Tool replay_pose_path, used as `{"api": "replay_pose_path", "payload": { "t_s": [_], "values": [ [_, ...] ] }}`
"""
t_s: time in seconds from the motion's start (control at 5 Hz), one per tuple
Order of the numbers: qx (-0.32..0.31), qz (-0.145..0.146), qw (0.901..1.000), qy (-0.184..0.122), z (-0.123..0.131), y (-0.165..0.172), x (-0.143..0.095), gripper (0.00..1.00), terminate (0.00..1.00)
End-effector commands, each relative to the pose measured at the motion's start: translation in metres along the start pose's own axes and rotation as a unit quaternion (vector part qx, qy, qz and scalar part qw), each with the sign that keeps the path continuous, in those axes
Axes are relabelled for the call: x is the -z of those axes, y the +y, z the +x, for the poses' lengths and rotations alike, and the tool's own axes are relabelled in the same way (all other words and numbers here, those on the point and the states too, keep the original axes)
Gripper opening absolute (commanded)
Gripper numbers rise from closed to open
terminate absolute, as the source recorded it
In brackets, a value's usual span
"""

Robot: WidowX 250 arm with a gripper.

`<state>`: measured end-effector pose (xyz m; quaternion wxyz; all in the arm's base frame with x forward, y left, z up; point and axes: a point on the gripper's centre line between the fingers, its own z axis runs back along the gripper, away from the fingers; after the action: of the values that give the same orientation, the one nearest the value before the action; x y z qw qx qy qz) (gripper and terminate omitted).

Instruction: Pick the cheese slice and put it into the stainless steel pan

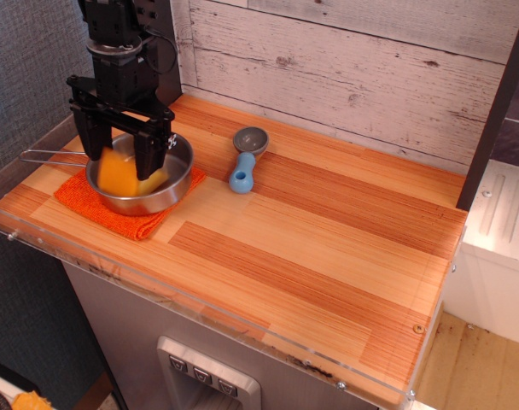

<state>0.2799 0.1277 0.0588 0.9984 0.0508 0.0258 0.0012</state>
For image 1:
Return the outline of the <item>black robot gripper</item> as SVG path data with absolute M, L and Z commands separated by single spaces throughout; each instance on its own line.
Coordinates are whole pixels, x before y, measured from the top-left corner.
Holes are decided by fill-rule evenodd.
M 163 166 L 172 136 L 174 114 L 156 95 L 160 75 L 142 56 L 94 56 L 92 61 L 92 78 L 67 78 L 70 108 L 85 153 L 99 161 L 103 150 L 112 147 L 112 130 L 127 132 L 134 136 L 137 178 L 146 180 Z

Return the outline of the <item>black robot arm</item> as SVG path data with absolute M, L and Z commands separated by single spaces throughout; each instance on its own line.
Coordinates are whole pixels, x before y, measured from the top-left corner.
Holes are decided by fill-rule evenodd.
M 161 66 L 159 43 L 174 41 L 153 27 L 160 14 L 143 1 L 82 1 L 79 7 L 94 69 L 91 78 L 67 78 L 81 143 L 97 161 L 112 145 L 112 129 L 131 134 L 137 178 L 145 180 L 163 166 L 173 135 L 174 114 L 157 90 L 160 76 L 173 70 Z

